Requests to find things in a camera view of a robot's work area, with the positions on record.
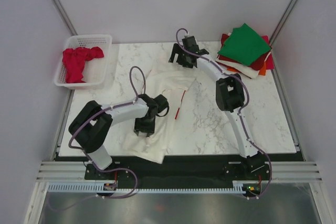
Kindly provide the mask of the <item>white coca-cola t-shirt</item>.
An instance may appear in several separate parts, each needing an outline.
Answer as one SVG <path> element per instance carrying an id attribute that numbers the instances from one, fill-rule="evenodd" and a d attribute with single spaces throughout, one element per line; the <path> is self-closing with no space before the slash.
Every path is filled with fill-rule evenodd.
<path id="1" fill-rule="evenodd" d="M 159 102 L 159 113 L 155 117 L 155 129 L 151 136 L 127 134 L 122 144 L 127 154 L 159 164 L 163 162 L 175 133 L 175 117 L 184 93 L 194 81 L 191 71 L 180 65 L 160 61 L 152 67 L 146 79 L 146 94 L 151 98 L 162 95 L 167 101 Z"/>

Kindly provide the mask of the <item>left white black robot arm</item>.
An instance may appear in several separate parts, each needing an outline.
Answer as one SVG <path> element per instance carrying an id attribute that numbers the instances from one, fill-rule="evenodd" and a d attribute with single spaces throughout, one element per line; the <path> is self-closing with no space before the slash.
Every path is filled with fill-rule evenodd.
<path id="1" fill-rule="evenodd" d="M 105 108 L 95 100 L 89 101 L 69 126 L 68 146 L 83 151 L 97 167 L 99 175 L 111 178 L 115 165 L 103 145 L 110 127 L 134 119 L 136 136 L 149 137 L 154 134 L 155 119 L 163 111 L 169 111 L 169 103 L 161 94 L 155 98 L 141 94 L 134 101 Z"/>

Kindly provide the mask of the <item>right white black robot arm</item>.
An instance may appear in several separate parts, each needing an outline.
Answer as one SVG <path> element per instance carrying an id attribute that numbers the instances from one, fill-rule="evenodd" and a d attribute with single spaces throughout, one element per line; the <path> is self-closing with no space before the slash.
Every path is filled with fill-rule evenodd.
<path id="1" fill-rule="evenodd" d="M 173 45 L 169 59 L 185 68 L 197 68 L 215 82 L 215 100 L 218 108 L 225 112 L 234 131 L 240 156 L 241 174 L 248 179 L 268 172 L 272 179 L 272 164 L 268 154 L 258 147 L 248 127 L 244 108 L 250 102 L 249 92 L 239 74 L 227 73 L 205 49 L 200 49 L 194 36 L 186 35 Z"/>

